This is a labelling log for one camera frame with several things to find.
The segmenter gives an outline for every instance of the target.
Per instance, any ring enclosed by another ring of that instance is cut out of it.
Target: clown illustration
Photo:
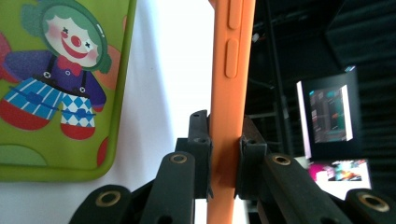
[[[95,132],[95,113],[106,95],[92,74],[107,73],[111,59],[104,30],[74,0],[42,0],[21,10],[23,29],[47,49],[12,51],[0,33],[0,80],[18,83],[0,101],[0,118],[28,131],[62,113],[62,132],[77,140]]]

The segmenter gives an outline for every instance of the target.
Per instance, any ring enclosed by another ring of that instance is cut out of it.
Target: black metal structure
[[[191,115],[191,144],[177,144],[176,152],[163,158],[153,181],[134,192],[114,185],[93,191],[70,224],[194,223],[194,200],[208,198],[211,193],[207,181],[211,144],[205,138],[205,115],[205,111]],[[245,118],[240,152],[235,196],[257,200],[262,223],[396,222],[395,202],[373,190],[354,189],[345,202],[334,201],[294,158],[267,150],[248,118]],[[202,165],[204,172],[200,173],[197,167]]]

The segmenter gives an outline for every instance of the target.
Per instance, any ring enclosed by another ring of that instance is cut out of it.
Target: green hair
[[[111,66],[110,56],[107,54],[107,41],[103,29],[96,18],[87,8],[74,0],[42,0],[37,6],[24,5],[21,10],[23,28],[33,36],[40,37],[54,54],[57,54],[47,42],[45,33],[49,27],[46,21],[58,16],[61,19],[72,18],[79,27],[86,29],[92,42],[98,45],[99,62],[87,70],[99,70],[107,73]]]

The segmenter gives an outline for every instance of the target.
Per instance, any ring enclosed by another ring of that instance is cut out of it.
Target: white backdrop
[[[153,179],[187,137],[190,114],[210,110],[213,20],[207,0],[138,0],[114,165],[90,182],[0,183],[0,223],[65,224],[93,190],[135,190]],[[243,208],[237,203],[237,214]],[[205,223],[205,202],[196,218]]]

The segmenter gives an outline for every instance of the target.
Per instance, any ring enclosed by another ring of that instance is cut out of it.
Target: orange plastic frame
[[[209,0],[215,9],[212,99],[212,189],[207,223],[233,222],[233,196],[242,135],[254,0]]]

